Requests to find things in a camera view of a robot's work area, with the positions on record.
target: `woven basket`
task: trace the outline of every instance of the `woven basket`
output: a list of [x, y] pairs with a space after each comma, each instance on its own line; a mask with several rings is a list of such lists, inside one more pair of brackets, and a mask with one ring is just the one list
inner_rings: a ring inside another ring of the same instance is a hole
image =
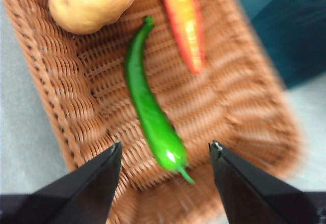
[[[123, 142], [109, 223], [203, 223], [222, 211], [207, 143], [284, 175], [297, 158], [296, 126], [269, 61], [236, 0], [200, 0], [207, 67], [192, 75], [161, 0], [136, 0], [110, 26], [86, 36], [59, 28], [47, 0], [3, 0], [70, 170]], [[126, 46], [152, 15], [145, 67], [153, 93], [188, 151], [196, 185], [164, 171], [144, 140], [124, 80]]]

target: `green vegetable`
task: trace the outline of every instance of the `green vegetable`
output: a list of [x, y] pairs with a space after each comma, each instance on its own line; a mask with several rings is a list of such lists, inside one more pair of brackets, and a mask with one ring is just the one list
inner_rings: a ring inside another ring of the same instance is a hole
[[185, 171], [187, 156], [182, 140], [160, 109], [147, 83], [143, 64], [144, 46], [153, 27], [153, 19], [146, 17], [144, 25], [128, 47], [125, 63], [128, 89], [147, 143], [158, 164], [168, 171], [180, 172], [194, 184]]

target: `dark teal object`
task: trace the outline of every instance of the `dark teal object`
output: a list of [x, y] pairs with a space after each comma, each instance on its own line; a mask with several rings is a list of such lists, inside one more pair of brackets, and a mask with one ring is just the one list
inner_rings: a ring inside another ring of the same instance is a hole
[[326, 70], [326, 0], [240, 1], [288, 88]]

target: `chili pepper stem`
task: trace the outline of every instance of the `chili pepper stem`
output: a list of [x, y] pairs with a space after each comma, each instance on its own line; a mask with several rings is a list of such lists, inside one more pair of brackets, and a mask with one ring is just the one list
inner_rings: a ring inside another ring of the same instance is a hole
[[179, 169], [180, 174], [183, 176], [183, 178], [191, 184], [195, 184], [195, 181], [189, 176], [189, 174], [187, 173], [187, 171], [185, 170], [185, 168], [180, 167]]

